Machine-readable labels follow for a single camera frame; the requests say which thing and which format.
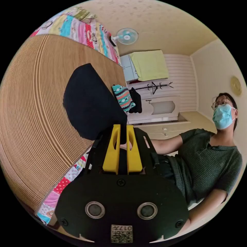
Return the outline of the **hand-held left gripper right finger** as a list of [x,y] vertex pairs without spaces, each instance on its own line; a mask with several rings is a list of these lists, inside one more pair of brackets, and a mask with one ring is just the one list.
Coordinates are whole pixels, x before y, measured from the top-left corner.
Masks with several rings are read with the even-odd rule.
[[141,158],[139,154],[139,149],[135,137],[134,128],[132,125],[126,126],[126,134],[127,134],[127,172],[137,173],[141,172],[143,167],[141,163]]

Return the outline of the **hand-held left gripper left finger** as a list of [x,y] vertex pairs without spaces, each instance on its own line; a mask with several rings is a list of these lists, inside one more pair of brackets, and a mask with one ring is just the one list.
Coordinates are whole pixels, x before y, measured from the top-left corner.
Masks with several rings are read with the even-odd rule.
[[116,175],[118,174],[118,169],[119,169],[120,132],[121,132],[121,125],[115,124],[111,131],[110,141],[108,144],[104,163],[102,166],[104,172],[112,172],[115,173]]

